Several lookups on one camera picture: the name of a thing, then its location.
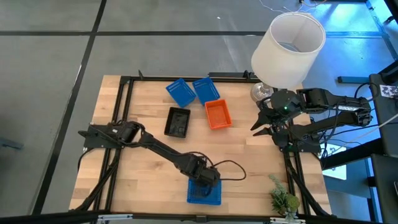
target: lamp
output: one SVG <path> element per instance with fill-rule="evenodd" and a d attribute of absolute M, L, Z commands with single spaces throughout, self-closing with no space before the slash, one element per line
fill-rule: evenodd
<path fill-rule="evenodd" d="M 277 16 L 254 51 L 251 65 L 262 81 L 253 86 L 252 99 L 272 94 L 272 87 L 292 88 L 305 79 L 325 44 L 322 25 L 307 13 Z"/>

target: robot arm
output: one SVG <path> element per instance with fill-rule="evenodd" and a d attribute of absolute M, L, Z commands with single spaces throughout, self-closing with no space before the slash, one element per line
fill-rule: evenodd
<path fill-rule="evenodd" d="M 134 138 L 141 130 L 138 142 Z M 85 147 L 144 147 L 172 162 L 184 175 L 195 179 L 200 185 L 214 187 L 220 179 L 220 173 L 213 166 L 206 166 L 206 159 L 192 153 L 180 153 L 157 140 L 145 131 L 145 127 L 137 122 L 128 121 L 119 124 L 109 123 L 107 126 L 90 125 L 87 131 L 79 131 L 86 138 Z"/>
<path fill-rule="evenodd" d="M 271 135 L 275 145 L 288 151 L 319 152 L 318 132 L 343 125 L 367 126 L 372 120 L 367 99 L 335 96 L 321 88 L 297 90 L 297 94 L 289 90 L 277 91 L 271 96 L 271 105 L 269 108 L 265 100 L 257 102 L 260 112 L 251 130 L 264 124 L 270 127 L 253 136 Z M 286 124 L 302 113 L 318 114 L 327 110 L 341 113 L 308 125 Z"/>

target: wooden tabletop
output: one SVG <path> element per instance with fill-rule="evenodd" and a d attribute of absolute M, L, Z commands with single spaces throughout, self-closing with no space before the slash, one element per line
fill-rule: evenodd
<path fill-rule="evenodd" d="M 120 76 L 104 76 L 93 115 L 95 124 L 111 121 L 119 80 Z M 142 123 L 147 132 L 179 152 L 200 151 L 214 163 L 234 160 L 245 168 L 248 176 L 242 181 L 223 182 L 220 206 L 191 204 L 187 203 L 188 177 L 182 175 L 171 162 L 148 149 L 125 148 L 121 154 L 111 211 L 278 216 L 271 207 L 269 192 L 275 185 L 268 175 L 274 174 L 287 187 L 285 165 L 282 153 L 270 136 L 252 136 L 255 131 L 250 131 L 250 128 L 257 120 L 259 111 L 250 97 L 252 84 L 215 83 L 221 98 L 227 102 L 233 122 L 230 128 L 211 130 L 204 107 L 196 98 L 186 107 L 191 110 L 191 115 L 187 137 L 183 139 L 164 135 L 169 108 L 178 107 L 165 89 L 170 83 L 135 81 L 128 120 Z M 294 119 L 295 124 L 309 122 L 307 114 Z M 97 184 L 103 156 L 104 149 L 95 149 L 83 158 L 70 208 L 79 206 Z M 331 212 L 319 161 L 309 153 L 301 153 L 300 156 L 305 185 L 323 209 Z M 234 164 L 225 163 L 218 168 L 222 178 L 243 176 Z M 106 193 L 107 186 L 100 208 L 104 208 Z M 297 186 L 296 194 L 300 195 Z"/>

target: blue plastic bin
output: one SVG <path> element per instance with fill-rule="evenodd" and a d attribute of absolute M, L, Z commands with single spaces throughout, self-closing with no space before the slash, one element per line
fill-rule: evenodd
<path fill-rule="evenodd" d="M 205 197 L 208 187 L 201 187 L 195 184 L 193 179 L 188 181 L 188 203 L 198 203 L 203 205 L 221 205 L 221 181 L 219 180 L 216 187 L 213 187 L 211 193 Z"/>
<path fill-rule="evenodd" d="M 196 94 L 182 78 L 167 86 L 166 90 L 181 108 L 186 107 L 196 97 Z"/>
<path fill-rule="evenodd" d="M 202 105 L 207 101 L 214 101 L 220 98 L 220 94 L 218 94 L 213 81 L 209 77 L 194 81 L 192 85 Z"/>

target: black basket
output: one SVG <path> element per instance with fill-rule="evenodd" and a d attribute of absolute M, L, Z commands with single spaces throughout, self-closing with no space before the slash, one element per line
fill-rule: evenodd
<path fill-rule="evenodd" d="M 187 135 L 190 114 L 190 110 L 170 107 L 164 134 L 178 138 L 185 138 Z"/>

